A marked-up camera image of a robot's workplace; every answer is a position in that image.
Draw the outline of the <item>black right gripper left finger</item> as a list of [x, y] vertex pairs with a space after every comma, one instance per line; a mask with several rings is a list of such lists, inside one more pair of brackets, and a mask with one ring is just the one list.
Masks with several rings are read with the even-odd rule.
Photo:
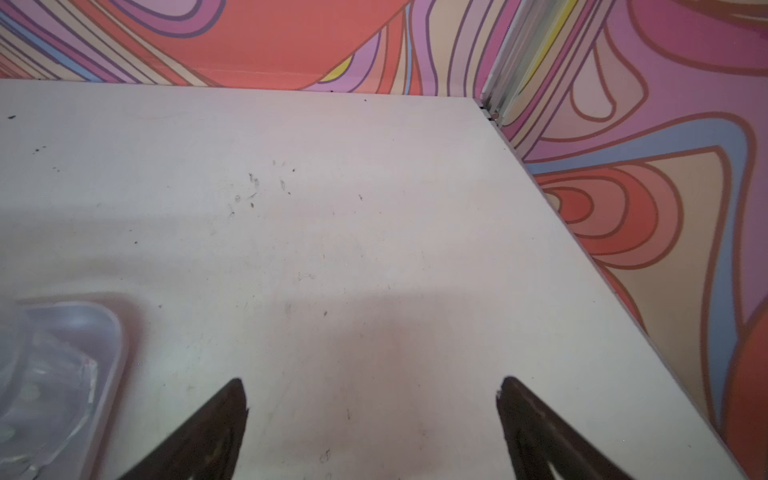
[[243, 382], [233, 378], [122, 478], [229, 480], [247, 418]]

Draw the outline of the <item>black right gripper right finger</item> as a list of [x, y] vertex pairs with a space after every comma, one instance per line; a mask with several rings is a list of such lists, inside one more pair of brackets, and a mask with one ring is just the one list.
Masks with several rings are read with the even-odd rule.
[[629, 477], [519, 379], [503, 380], [496, 408], [517, 479]]

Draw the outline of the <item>clear glass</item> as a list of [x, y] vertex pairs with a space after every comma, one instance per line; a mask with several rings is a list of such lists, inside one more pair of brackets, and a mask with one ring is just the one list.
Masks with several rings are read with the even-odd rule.
[[1, 308], [1, 477], [35, 479], [92, 415], [98, 363]]

